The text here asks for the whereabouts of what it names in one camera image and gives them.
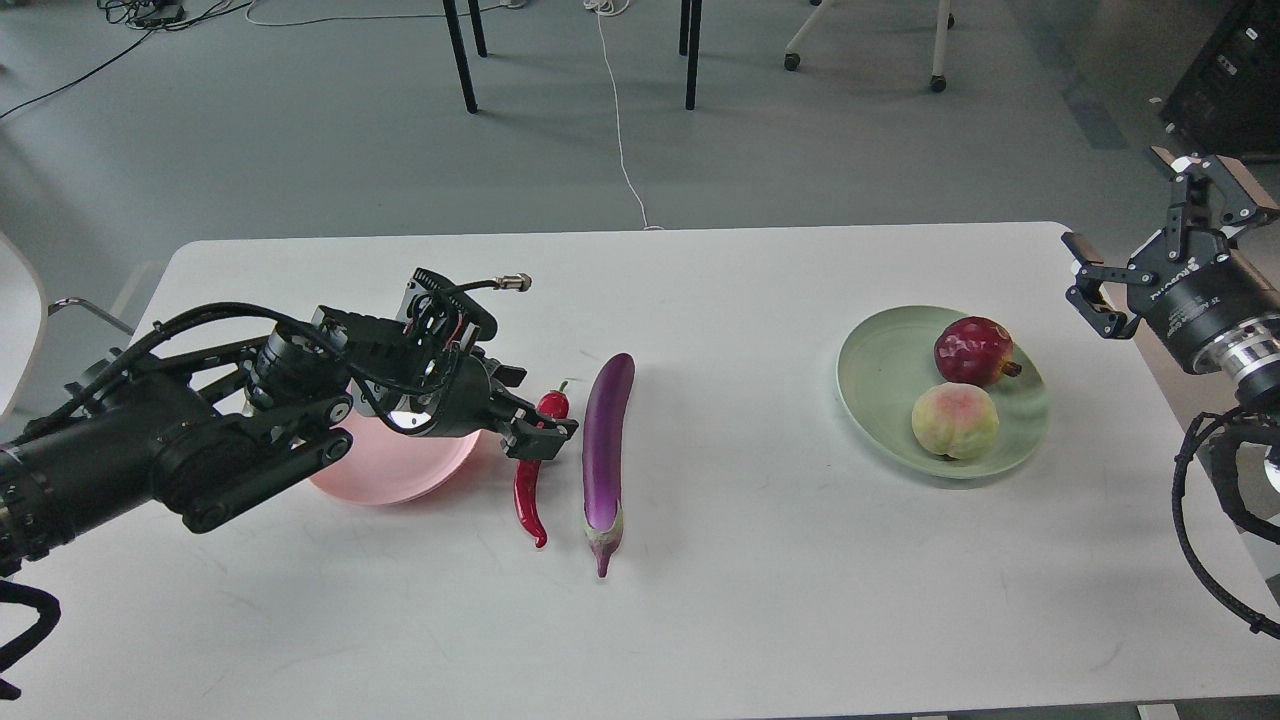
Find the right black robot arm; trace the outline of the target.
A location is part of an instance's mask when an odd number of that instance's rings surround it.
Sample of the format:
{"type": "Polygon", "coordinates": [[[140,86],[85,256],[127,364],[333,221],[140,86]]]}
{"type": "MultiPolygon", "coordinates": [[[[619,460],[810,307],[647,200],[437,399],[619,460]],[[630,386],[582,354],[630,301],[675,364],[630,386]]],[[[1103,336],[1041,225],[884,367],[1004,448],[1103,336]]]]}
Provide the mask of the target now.
{"type": "Polygon", "coordinates": [[[1277,623],[1226,591],[1197,556],[1184,496],[1190,464],[1202,457],[1219,505],[1236,529],[1276,543],[1277,525],[1252,512],[1240,488],[1242,446],[1277,456],[1277,288],[1244,258],[1239,238],[1277,220],[1277,202],[1239,160],[1178,156],[1153,146],[1169,182],[1162,225],[1120,266],[1110,266],[1083,234],[1062,242],[1075,260],[1065,297],[1105,340],[1130,340],[1147,325],[1180,369],[1222,373],[1236,406],[1202,413],[1187,429],[1172,469],[1172,523],[1189,569],[1206,591],[1254,634],[1277,637],[1277,623]]]}

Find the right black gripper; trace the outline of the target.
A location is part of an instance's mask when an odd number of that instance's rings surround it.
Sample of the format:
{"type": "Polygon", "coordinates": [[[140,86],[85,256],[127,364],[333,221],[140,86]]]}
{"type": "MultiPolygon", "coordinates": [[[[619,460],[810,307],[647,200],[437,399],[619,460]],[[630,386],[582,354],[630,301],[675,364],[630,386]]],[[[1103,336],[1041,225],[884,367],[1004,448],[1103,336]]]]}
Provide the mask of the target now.
{"type": "Polygon", "coordinates": [[[1277,291],[1234,254],[1231,241],[1275,223],[1277,201],[1234,158],[1176,156],[1161,146],[1149,155],[1170,182],[1160,233],[1130,256],[1133,268],[1119,268],[1105,265],[1083,234],[1064,232],[1076,263],[1066,300],[1103,340],[1132,340],[1140,316],[1188,374],[1245,379],[1276,372],[1277,291]],[[1179,259],[1165,241],[1187,242],[1179,259]],[[1134,284],[1128,306],[1139,316],[1105,297],[1107,283],[1134,284]]]}

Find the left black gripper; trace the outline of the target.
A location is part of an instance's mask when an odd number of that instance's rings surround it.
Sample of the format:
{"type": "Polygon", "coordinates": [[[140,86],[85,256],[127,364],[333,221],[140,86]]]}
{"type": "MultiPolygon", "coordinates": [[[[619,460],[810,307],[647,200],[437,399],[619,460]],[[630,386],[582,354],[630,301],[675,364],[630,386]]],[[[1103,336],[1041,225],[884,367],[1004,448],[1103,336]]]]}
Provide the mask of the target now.
{"type": "Polygon", "coordinates": [[[527,375],[477,350],[458,360],[448,382],[428,396],[424,421],[412,425],[403,411],[388,413],[383,425],[410,437],[466,437],[494,430],[504,456],[516,460],[552,460],[571,441],[579,423],[568,418],[566,392],[547,392],[536,406],[506,392],[527,375]]]}

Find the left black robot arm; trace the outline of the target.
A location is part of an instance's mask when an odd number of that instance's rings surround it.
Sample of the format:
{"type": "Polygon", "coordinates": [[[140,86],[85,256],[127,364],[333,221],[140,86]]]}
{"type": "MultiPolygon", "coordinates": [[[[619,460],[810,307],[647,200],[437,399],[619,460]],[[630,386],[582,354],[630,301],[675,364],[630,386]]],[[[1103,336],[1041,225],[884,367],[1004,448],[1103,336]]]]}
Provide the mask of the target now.
{"type": "Polygon", "coordinates": [[[36,614],[3,666],[61,616],[55,596],[13,580],[24,562],[150,501],[207,533],[342,460],[352,413],[415,438],[490,430],[507,457],[554,459],[577,423],[513,393],[526,372],[486,355],[497,320],[474,300],[531,283],[419,268],[393,318],[320,306],[300,320],[224,301],[115,351],[3,446],[3,602],[36,614]]]}

